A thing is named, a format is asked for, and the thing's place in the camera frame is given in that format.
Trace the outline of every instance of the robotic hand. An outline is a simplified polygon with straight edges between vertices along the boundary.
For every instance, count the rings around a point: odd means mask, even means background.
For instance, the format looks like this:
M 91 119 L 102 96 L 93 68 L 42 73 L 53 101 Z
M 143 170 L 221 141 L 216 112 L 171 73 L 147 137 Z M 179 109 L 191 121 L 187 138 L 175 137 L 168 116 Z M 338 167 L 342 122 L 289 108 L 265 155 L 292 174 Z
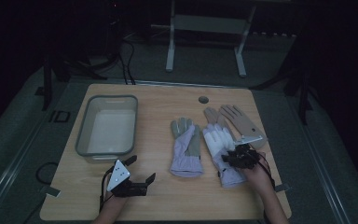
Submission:
M 227 153 L 228 155 L 222 155 L 222 159 L 232 167 L 240 169 L 253 169 L 257 164 L 260 164 L 260 166 L 268 175 L 272 187 L 275 188 L 275 180 L 271 176 L 269 166 L 266 168 L 259 161 L 260 157 L 262 157 L 264 160 L 265 158 L 256 150 L 252 149 L 249 144 L 236 145 L 234 151 L 228 151 Z
M 112 192 L 112 196 L 115 197 L 133 197 L 133 196 L 145 196 L 147 193 L 147 187 L 152 184 L 156 178 L 156 173 L 149 176 L 144 183 L 133 183 L 130 181 L 130 172 L 125 166 L 133 164 L 137 160 L 137 156 L 132 156 L 125 161 L 117 160 L 115 165 L 112 166 L 103 176 L 102 190 L 100 196 L 100 211 L 103 208 L 103 204 L 110 199 L 104 198 L 107 191 Z M 105 185 L 105 179 L 110 176 L 108 185 Z

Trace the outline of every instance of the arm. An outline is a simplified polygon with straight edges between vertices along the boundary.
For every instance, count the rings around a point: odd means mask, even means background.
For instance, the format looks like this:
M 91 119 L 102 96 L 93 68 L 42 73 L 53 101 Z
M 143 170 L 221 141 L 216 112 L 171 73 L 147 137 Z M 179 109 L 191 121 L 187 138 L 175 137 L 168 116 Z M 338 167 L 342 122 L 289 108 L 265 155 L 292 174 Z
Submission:
M 107 192 L 105 198 L 109 198 L 111 192 Z M 119 198 L 113 196 L 103 204 L 101 213 L 95 218 L 92 224 L 112 224 L 120 214 L 128 198 Z
M 260 157 L 260 163 L 267 167 L 265 160 Z M 271 185 L 269 176 L 260 166 L 257 164 L 252 170 L 241 170 L 247 177 L 249 184 L 260 195 L 261 201 L 264 204 L 264 210 L 266 216 L 271 223 L 289 223 L 281 203 L 275 193 L 274 188 Z

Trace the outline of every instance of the human hand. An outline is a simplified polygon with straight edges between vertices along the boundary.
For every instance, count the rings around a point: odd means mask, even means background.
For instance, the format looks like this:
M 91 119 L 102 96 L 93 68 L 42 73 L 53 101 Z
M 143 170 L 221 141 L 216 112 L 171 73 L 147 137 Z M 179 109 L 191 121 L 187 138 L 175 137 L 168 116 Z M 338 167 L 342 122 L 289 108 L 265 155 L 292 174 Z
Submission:
M 106 190 L 111 176 L 112 174 L 107 175 L 103 183 L 103 204 L 100 214 L 94 219 L 93 224 L 110 224 L 115 222 L 129 199 L 128 197 L 115 197 L 112 192 Z
M 269 165 L 266 161 L 266 153 L 259 153 L 259 161 L 253 169 L 241 169 L 245 174 L 249 184 L 260 195 L 265 195 L 274 191 L 271 185 L 271 178 L 266 171 L 269 171 Z

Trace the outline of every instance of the plastic tray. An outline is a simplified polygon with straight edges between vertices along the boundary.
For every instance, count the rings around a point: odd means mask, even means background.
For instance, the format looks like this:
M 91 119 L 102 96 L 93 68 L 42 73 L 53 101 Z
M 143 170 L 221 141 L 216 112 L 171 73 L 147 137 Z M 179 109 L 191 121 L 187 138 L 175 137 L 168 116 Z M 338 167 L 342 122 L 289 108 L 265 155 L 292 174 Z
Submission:
M 97 95 L 88 101 L 76 151 L 89 162 L 115 161 L 132 153 L 138 100 L 133 95 Z

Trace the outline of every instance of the glove cuff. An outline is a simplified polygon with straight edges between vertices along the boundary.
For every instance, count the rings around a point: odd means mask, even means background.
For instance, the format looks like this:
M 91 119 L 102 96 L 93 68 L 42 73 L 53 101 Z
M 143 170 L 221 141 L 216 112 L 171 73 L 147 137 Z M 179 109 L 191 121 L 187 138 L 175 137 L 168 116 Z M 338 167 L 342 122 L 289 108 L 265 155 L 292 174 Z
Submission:
M 233 188 L 246 181 L 246 177 L 234 167 L 224 162 L 222 155 L 227 155 L 227 150 L 220 150 L 214 157 L 213 163 L 219 171 L 219 177 L 223 188 Z
M 203 174 L 200 157 L 182 157 L 173 159 L 170 169 L 173 175 L 196 177 Z

